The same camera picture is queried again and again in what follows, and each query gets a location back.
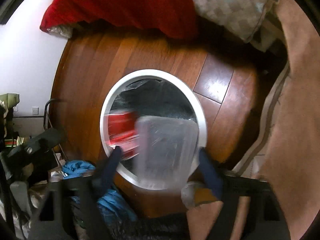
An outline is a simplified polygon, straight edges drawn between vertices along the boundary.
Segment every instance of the red blanket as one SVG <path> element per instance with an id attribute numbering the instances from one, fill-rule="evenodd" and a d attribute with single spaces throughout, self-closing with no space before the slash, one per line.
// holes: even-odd
<path id="1" fill-rule="evenodd" d="M 116 26 L 158 28 L 175 39 L 197 35 L 192 0 L 53 0 L 40 29 L 47 32 L 52 26 L 101 18 Z"/>

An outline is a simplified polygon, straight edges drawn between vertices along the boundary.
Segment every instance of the blue cloth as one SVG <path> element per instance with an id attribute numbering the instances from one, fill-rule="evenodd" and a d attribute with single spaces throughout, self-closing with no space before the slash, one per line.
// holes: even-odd
<path id="1" fill-rule="evenodd" d="M 68 175 L 65 179 L 79 177 L 82 173 L 94 169 L 95 166 L 91 163 L 81 160 L 67 162 L 62 167 L 62 171 Z M 72 197 L 72 199 L 76 203 L 80 203 L 80 199 L 78 197 Z M 110 225 L 115 221 L 137 220 L 137 215 L 123 199 L 115 185 L 112 185 L 111 189 L 108 189 L 107 193 L 98 199 L 97 204 L 107 225 Z"/>
<path id="2" fill-rule="evenodd" d="M 212 194 L 219 200 L 222 198 L 223 179 L 217 173 L 217 164 L 212 162 L 205 150 L 202 148 L 199 152 L 199 169 L 203 175 L 206 186 L 211 189 Z"/>

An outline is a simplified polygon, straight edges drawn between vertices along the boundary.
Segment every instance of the black fabric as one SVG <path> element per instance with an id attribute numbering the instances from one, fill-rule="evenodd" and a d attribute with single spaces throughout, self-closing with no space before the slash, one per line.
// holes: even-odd
<path id="1" fill-rule="evenodd" d="M 6 222 L 9 226 L 9 229 L 14 232 L 13 216 L 12 216 L 12 206 L 10 201 L 10 188 L 5 177 L 4 168 L 0 161 L 0 197 L 4 205 L 4 214 L 6 217 Z"/>
<path id="2" fill-rule="evenodd" d="M 0 152 L 4 150 L 4 118 L 5 109 L 0 106 Z"/>
<path id="3" fill-rule="evenodd" d="M 185 213 L 164 217 L 125 221 L 109 226 L 116 240 L 184 240 L 190 239 Z"/>

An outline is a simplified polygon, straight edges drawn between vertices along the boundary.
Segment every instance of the beige fabric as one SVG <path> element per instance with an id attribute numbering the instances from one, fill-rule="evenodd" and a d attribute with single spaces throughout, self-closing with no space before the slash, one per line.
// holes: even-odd
<path id="1" fill-rule="evenodd" d="M 320 209 L 320 37 L 294 0 L 280 0 L 276 13 L 286 37 L 291 73 L 260 174 L 276 193 L 291 239 L 299 240 Z M 188 212 L 192 240 L 205 239 L 220 208 L 212 203 L 210 209 L 193 211 L 192 221 L 192 211 Z M 238 208 L 242 221 L 245 209 Z M 208 212 L 214 213 L 213 219 Z M 206 233 L 200 233 L 201 227 Z M 240 228 L 238 233 L 234 229 L 233 240 L 240 238 Z"/>
<path id="2" fill-rule="evenodd" d="M 193 0 L 193 3 L 198 15 L 249 42 L 274 0 Z"/>

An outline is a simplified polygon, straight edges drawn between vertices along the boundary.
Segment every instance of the circular opening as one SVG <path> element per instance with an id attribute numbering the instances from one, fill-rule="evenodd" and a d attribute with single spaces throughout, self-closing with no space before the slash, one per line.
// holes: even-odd
<path id="1" fill-rule="evenodd" d="M 113 106 L 113 103 L 116 97 L 121 92 L 123 92 L 123 90 L 128 85 L 133 84 L 137 81 L 141 81 L 143 79 L 155 79 L 157 81 L 166 81 L 167 83 L 170 83 L 171 85 L 173 85 L 175 88 L 177 88 L 179 91 L 182 92 L 181 97 L 183 97 L 184 99 L 185 98 L 188 99 L 188 105 L 189 107 L 191 106 L 192 113 L 195 114 L 196 116 L 195 121 L 199 127 L 199 136 L 198 136 L 198 142 L 196 147 L 196 154 L 194 156 L 194 159 L 190 168 L 190 173 L 189 173 L 189 174 L 192 174 L 199 165 L 198 155 L 197 155 L 198 149 L 201 147 L 205 147 L 207 143 L 207 126 L 206 126 L 206 121 L 204 117 L 204 112 L 202 110 L 202 107 L 197 97 L 194 95 L 193 91 L 185 83 L 183 83 L 180 79 L 176 78 L 175 76 L 161 70 L 143 69 L 143 70 L 132 72 L 124 76 L 122 79 L 120 79 L 109 91 L 103 103 L 101 115 L 100 115 L 100 135 L 101 135 L 101 141 L 102 141 L 102 145 L 106 155 L 109 156 L 112 151 L 112 148 L 107 143 L 109 141 L 109 134 L 108 134 L 108 122 L 107 122 L 108 119 L 106 119 L 106 116 L 110 113 L 111 107 Z M 119 164 L 117 171 L 128 182 L 138 187 L 141 187 L 143 189 L 149 189 L 149 190 L 165 189 L 161 186 L 146 187 L 144 185 L 141 185 L 140 182 L 137 180 L 137 176 L 134 175 L 132 172 L 130 172 L 127 168 L 125 168 L 122 163 Z"/>
<path id="2" fill-rule="evenodd" d="M 135 146 L 132 140 L 136 133 L 132 131 L 132 125 L 137 118 L 152 115 L 197 122 L 195 111 L 183 92 L 173 84 L 158 79 L 141 79 L 127 85 L 113 101 L 110 114 L 113 121 L 109 118 L 109 139 L 114 145 L 113 138 L 122 138 L 120 143 L 129 146 L 121 164 L 133 174 L 136 151 L 132 150 Z"/>

